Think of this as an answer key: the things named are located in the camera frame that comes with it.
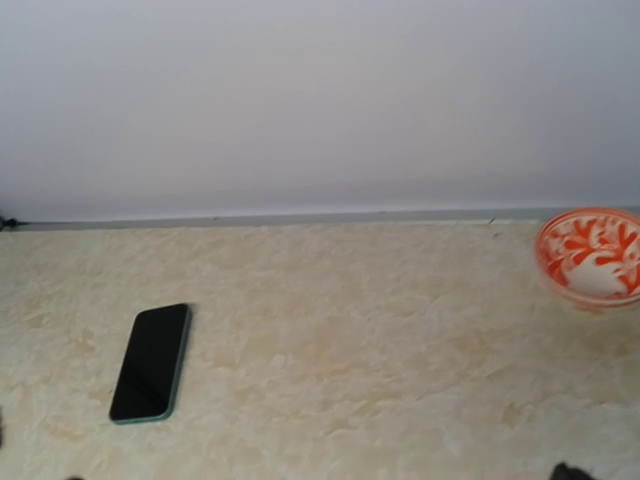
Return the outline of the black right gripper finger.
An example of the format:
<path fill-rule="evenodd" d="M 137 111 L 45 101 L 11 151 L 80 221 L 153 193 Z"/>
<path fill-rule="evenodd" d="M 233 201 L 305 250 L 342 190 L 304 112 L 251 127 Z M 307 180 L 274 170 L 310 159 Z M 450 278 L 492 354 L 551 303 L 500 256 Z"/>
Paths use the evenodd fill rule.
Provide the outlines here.
<path fill-rule="evenodd" d="M 551 480 L 591 480 L 591 475 L 578 467 L 558 463 L 551 472 Z"/>

